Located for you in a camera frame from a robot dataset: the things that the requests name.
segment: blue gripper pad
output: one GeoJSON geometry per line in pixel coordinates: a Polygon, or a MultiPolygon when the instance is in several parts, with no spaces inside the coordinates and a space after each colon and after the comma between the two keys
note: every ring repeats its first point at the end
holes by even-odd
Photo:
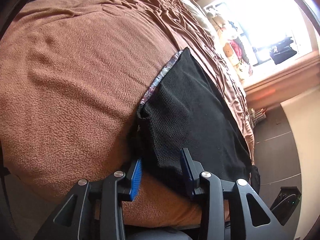
{"type": "Polygon", "coordinates": [[[130,191],[131,201],[133,201],[134,198],[138,194],[140,182],[141,182],[141,177],[142,177],[142,164],[141,164],[141,159],[139,159],[137,161],[135,168],[134,168],[133,176],[131,179],[131,191],[130,191]]]}

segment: silver screw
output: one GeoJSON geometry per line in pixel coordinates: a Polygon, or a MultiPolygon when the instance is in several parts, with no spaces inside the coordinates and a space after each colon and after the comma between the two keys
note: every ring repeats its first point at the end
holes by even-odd
{"type": "Polygon", "coordinates": [[[116,171],[114,174],[113,174],[115,177],[117,178],[120,178],[123,176],[123,172],[122,171],[116,171]]]}
{"type": "Polygon", "coordinates": [[[85,184],[87,184],[87,180],[86,180],[86,179],[80,179],[80,180],[78,181],[78,184],[79,184],[80,186],[84,186],[85,184]]]}
{"type": "Polygon", "coordinates": [[[238,184],[239,184],[240,186],[245,186],[245,185],[248,184],[244,179],[238,179],[237,182],[238,182],[238,184]]]}
{"type": "Polygon", "coordinates": [[[203,171],[201,173],[201,176],[204,177],[204,178],[210,178],[211,177],[211,173],[208,172],[208,171],[203,171]]]}

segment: bed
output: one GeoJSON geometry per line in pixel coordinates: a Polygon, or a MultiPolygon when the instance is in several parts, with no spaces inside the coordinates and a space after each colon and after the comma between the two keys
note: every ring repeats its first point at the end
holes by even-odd
{"type": "MultiPolygon", "coordinates": [[[[181,0],[28,3],[0,42],[5,166],[53,202],[79,178],[114,172],[130,159],[126,135],[141,97],[185,47],[218,87],[253,163],[245,97],[213,36],[181,0]]],[[[198,205],[147,172],[137,199],[124,204],[129,225],[190,226],[200,218],[198,205]]]]}

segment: black fabric on bed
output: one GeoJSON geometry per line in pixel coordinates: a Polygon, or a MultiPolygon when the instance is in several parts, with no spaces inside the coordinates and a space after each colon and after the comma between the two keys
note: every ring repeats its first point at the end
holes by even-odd
{"type": "Polygon", "coordinates": [[[180,150],[220,179],[249,181],[247,144],[217,87],[184,49],[151,98],[137,109],[143,168],[185,195],[180,150]]]}

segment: patterned fabric trim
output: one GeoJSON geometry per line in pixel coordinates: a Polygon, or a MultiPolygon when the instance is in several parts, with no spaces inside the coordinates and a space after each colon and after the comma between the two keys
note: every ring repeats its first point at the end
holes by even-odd
{"type": "Polygon", "coordinates": [[[140,105],[144,105],[149,98],[152,96],[153,92],[155,91],[157,85],[160,83],[160,81],[164,78],[164,76],[169,72],[169,70],[173,67],[173,65],[177,62],[181,51],[178,51],[176,54],[172,56],[172,58],[167,62],[167,64],[162,68],[160,73],[157,75],[151,86],[148,88],[147,92],[143,95],[140,105]]]}

